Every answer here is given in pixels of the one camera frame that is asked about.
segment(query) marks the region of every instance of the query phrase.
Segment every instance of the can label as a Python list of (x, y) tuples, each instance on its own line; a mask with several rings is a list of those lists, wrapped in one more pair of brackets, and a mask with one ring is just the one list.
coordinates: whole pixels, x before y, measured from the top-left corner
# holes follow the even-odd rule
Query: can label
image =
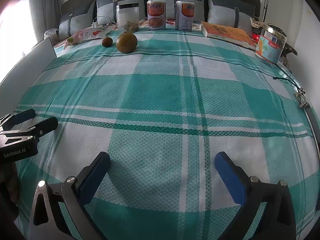
[(165, 30), (165, 3), (148, 3), (149, 30)]
[(276, 40), (272, 41), (267, 39), (265, 36), (260, 35), (256, 47), (256, 54), (260, 57), (263, 57), (267, 61), (276, 64), (280, 58), (283, 48), (281, 48), (275, 42)]
[(191, 31), (195, 6), (190, 3), (177, 3), (176, 5), (176, 29)]

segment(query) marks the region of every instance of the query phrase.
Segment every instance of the window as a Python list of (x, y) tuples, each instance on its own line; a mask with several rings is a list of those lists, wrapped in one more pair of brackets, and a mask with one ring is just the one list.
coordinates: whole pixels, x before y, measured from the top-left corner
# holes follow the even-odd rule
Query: window
[(29, 0), (7, 6), (0, 15), (0, 82), (36, 44)]

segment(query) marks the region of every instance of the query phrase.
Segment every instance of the small brown fruit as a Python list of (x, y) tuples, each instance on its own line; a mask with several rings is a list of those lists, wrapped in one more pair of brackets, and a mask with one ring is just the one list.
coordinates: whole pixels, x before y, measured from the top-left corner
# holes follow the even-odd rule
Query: small brown fruit
[(104, 38), (103, 40), (102, 40), (102, 46), (103, 47), (110, 47), (111, 45), (112, 45), (112, 43), (113, 43), (113, 40), (112, 40), (112, 38), (110, 38), (110, 37), (106, 37), (106, 38)]
[(121, 34), (117, 41), (116, 47), (122, 53), (129, 53), (135, 50), (138, 44), (137, 37), (132, 33)]

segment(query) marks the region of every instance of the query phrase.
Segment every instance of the can lid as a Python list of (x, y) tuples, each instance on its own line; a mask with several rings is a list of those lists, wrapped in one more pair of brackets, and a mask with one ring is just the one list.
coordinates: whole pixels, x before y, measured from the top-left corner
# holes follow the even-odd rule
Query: can lid
[(280, 33), (277, 31), (275, 28), (270, 27), (269, 25), (264, 24), (263, 29), (266, 30), (267, 32), (273, 34), (274, 36), (278, 37), (281, 39), (283, 42), (287, 41), (287, 36), (284, 33)]
[(117, 5), (117, 9), (125, 9), (125, 8), (132, 8), (132, 7), (139, 7), (139, 3), (127, 3), (122, 5)]
[(147, 1), (148, 4), (150, 3), (166, 3), (164, 0), (151, 0), (151, 1)]
[(185, 1), (176, 1), (176, 3), (185, 3), (185, 4), (192, 4), (195, 5), (194, 2), (185, 2)]

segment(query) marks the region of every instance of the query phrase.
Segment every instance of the orange label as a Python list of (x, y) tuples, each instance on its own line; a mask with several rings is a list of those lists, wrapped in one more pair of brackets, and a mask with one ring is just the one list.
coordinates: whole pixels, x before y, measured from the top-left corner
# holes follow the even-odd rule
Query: orange label
[(148, 3), (148, 15), (160, 16), (164, 13), (164, 3)]
[(192, 4), (183, 3), (182, 4), (182, 14), (187, 17), (193, 17), (193, 12), (195, 10), (195, 6)]

